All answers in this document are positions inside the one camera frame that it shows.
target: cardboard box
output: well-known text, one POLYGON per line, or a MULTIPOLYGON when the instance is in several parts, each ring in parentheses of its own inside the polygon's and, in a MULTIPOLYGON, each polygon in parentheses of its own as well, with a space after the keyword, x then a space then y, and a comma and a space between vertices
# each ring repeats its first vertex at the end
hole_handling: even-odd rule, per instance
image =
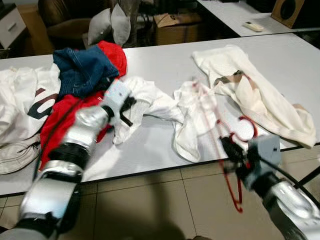
POLYGON ((201 41, 205 33, 205 25, 196 13, 156 15, 155 44, 182 44, 201 41))

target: white cloth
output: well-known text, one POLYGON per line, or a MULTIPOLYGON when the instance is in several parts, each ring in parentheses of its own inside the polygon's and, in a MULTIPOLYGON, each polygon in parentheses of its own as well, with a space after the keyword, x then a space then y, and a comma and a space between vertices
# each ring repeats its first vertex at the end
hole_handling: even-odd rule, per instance
POLYGON ((0 146, 0 175, 22 169, 40 153, 40 134, 0 146))
POLYGON ((199 162, 201 155, 198 150, 198 136, 211 130, 217 121, 215 94, 200 82, 186 81, 173 95, 184 115, 183 123, 173 124, 173 148, 183 158, 199 162))
POLYGON ((47 119, 61 82, 56 64, 0 71, 0 146, 29 139, 47 119))
POLYGON ((129 110, 123 112, 133 125, 129 127, 123 121, 114 126, 114 144, 125 142, 133 132, 141 125, 143 115, 151 115, 162 120, 178 121, 183 123, 184 116, 177 107, 177 101, 162 92, 155 86, 153 81, 145 81, 143 78, 135 76, 127 78, 124 84, 129 88, 136 99, 129 110))
POLYGON ((89 24, 88 45, 99 43, 111 32, 110 8, 104 9, 93 16, 89 24))
POLYGON ((118 3, 114 6, 111 13, 111 26, 114 42, 122 46, 130 37, 131 22, 130 17, 126 16, 118 3))
POLYGON ((258 72, 239 47, 229 45, 196 51, 192 57, 208 75, 214 92, 230 96, 245 115, 274 134, 297 141, 308 148, 314 146, 316 128, 311 115, 300 105, 290 104, 258 72), (243 74, 236 77, 237 71, 243 74))

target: black cable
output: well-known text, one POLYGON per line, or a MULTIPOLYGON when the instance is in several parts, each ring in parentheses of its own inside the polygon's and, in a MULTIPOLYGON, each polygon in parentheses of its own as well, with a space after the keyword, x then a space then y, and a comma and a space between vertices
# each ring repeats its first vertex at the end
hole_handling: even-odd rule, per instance
POLYGON ((281 173, 283 176, 285 176, 286 178, 288 178, 291 182, 293 182, 295 184, 295 188, 296 189, 301 189, 305 195, 307 195, 308 198, 310 198, 310 200, 320 209, 320 203, 315 199, 315 197, 304 187, 302 186, 298 180, 296 180, 293 176, 291 176, 289 173, 287 173, 286 171, 284 171, 283 169, 281 169, 280 167, 278 167, 277 165, 263 159, 260 158, 261 162, 267 164, 268 166, 270 166, 271 168, 277 170, 279 173, 281 173))
POLYGON ((51 129, 49 135, 48 135, 48 138, 46 139, 43 147, 41 148, 40 150, 40 154, 38 155, 38 158, 36 160, 36 164, 35 164, 35 168, 34 168, 34 172, 33 172, 33 178, 32 178, 32 181, 34 181, 37 177, 37 172, 38 172, 38 169, 39 169, 39 165, 40 165, 40 162, 41 162, 41 158, 42 158, 42 155, 43 155, 43 152, 45 151, 48 143, 49 143, 49 140, 52 138, 52 136, 54 135, 55 131, 57 130, 57 128, 61 125, 61 123, 69 116, 69 114, 80 104, 80 102, 82 102, 82 98, 80 98, 74 105, 72 105, 68 111, 63 115, 62 118, 59 119, 59 121, 53 126, 53 128, 51 129))
POLYGON ((312 179, 314 179, 316 176, 320 174, 320 166, 318 166, 315 170, 310 172, 307 176, 305 176, 303 179, 299 181, 300 185, 305 185, 308 182, 310 182, 312 179))

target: tiled floor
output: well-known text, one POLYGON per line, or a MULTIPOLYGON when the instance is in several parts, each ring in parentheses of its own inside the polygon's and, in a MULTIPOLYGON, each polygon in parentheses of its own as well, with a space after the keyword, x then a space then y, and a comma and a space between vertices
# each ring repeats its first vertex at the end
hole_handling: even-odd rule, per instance
MULTIPOLYGON (((320 166, 320 146, 284 152, 282 160, 301 179, 320 166)), ((306 187, 320 200, 320 176, 306 187)), ((284 239, 255 193, 244 190, 243 214, 235 210, 216 163, 86 184, 82 193, 76 226, 60 240, 284 239)), ((14 226, 21 200, 0 198, 0 226, 14 226)))

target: white pillow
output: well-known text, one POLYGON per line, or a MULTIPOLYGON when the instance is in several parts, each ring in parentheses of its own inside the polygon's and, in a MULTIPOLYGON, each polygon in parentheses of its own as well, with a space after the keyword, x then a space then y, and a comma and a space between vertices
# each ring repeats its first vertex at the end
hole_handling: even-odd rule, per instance
POLYGON ((119 4, 115 5, 111 14, 111 26, 113 30, 113 40, 122 46, 128 41, 131 30, 130 17, 127 17, 119 4))
POLYGON ((111 32, 110 8, 95 15, 89 25, 88 45, 97 44, 111 32))

